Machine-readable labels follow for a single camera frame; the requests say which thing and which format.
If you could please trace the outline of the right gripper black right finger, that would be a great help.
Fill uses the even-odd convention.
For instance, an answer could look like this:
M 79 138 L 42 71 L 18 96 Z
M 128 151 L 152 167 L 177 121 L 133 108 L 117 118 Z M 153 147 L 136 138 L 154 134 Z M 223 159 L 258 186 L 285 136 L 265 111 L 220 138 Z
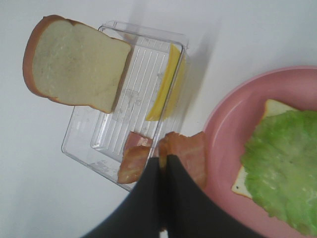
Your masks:
M 261 238 L 214 202 L 195 184 L 179 158 L 165 167 L 166 225 L 169 238 Z

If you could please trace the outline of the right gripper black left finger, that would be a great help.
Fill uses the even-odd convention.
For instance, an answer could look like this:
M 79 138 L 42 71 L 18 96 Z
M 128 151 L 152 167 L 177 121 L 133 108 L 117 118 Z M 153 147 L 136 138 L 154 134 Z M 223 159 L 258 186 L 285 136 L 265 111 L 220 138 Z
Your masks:
M 158 238 L 159 215 L 159 159 L 150 158 L 129 195 L 85 238 Z

